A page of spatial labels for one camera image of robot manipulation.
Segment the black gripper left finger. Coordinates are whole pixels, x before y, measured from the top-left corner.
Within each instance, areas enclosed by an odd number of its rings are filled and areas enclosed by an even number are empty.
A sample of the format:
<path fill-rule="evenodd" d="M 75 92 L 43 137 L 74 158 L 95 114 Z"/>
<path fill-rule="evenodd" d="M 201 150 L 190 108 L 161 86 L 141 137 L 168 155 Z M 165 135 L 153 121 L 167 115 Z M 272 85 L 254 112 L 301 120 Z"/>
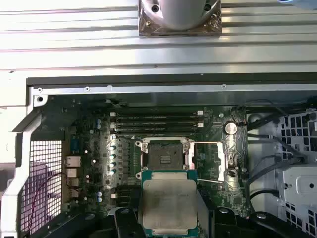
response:
<path fill-rule="evenodd" d="M 131 208 L 114 208 L 107 216 L 80 214 L 53 231 L 54 238 L 139 238 L 140 224 Z"/>

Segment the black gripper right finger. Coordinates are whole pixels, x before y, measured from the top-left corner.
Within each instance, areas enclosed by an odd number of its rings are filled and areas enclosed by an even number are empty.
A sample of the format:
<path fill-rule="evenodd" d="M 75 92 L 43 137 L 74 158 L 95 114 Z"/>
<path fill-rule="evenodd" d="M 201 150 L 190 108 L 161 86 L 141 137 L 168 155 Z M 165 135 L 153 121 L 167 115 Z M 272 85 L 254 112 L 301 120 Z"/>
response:
<path fill-rule="evenodd" d="M 220 207 L 211 219 L 213 238 L 286 238 L 282 223 L 267 212 L 255 212 L 244 218 Z"/>

